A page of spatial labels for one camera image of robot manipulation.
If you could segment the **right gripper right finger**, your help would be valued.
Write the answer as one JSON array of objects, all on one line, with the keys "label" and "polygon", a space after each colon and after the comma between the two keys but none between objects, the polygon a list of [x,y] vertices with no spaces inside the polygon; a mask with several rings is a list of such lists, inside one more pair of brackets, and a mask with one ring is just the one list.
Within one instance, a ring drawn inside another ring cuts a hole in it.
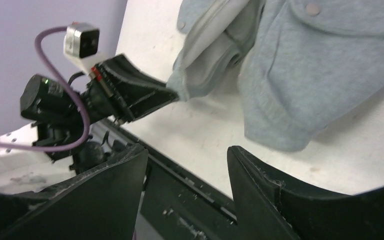
[{"label": "right gripper right finger", "polygon": [[227,164],[242,240],[384,240],[384,187],[356,195],[299,180],[241,146]]}]

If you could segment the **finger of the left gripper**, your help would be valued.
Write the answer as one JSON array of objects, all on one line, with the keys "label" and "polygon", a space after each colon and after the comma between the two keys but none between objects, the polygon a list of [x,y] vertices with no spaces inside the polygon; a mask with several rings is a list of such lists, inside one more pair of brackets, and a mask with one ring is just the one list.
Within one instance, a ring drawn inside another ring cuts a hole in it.
[{"label": "finger of the left gripper", "polygon": [[98,62],[97,72],[101,76],[101,84],[111,92],[120,91],[121,84],[163,92],[168,90],[165,83],[142,73],[123,53]]},{"label": "finger of the left gripper", "polygon": [[112,87],[118,122],[131,123],[179,100],[164,84],[117,84]]}]

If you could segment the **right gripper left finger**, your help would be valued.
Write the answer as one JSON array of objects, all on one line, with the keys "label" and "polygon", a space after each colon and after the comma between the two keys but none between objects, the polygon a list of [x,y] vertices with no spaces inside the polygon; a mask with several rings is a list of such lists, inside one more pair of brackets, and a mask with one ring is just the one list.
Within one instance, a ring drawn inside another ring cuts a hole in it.
[{"label": "right gripper left finger", "polygon": [[39,192],[0,193],[0,240],[130,240],[148,151],[140,144]]}]

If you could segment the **grey zip-up jacket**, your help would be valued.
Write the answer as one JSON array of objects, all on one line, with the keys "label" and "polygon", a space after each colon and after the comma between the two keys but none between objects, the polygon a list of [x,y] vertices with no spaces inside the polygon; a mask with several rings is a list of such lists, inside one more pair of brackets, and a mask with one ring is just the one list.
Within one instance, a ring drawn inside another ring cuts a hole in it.
[{"label": "grey zip-up jacket", "polygon": [[384,0],[184,0],[185,40],[167,81],[182,101],[241,64],[244,134],[303,150],[384,87]]}]

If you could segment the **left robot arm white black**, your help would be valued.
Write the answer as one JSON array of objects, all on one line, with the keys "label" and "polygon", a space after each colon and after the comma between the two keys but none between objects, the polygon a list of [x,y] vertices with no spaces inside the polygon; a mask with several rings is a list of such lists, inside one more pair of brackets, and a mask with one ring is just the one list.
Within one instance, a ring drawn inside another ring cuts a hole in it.
[{"label": "left robot arm white black", "polygon": [[[86,58],[68,57],[78,67],[71,81],[90,78],[79,93],[92,124],[114,117],[122,125],[137,121],[178,101],[178,94],[136,69],[123,55],[106,58],[97,53]],[[83,123],[77,107],[55,80],[35,74],[20,97],[20,114],[30,123],[0,135],[0,141],[33,147],[58,147],[77,141]],[[0,148],[0,192],[16,194],[41,189],[83,173],[104,162],[124,147],[105,135],[92,135],[79,146],[65,151],[38,152]]]}]

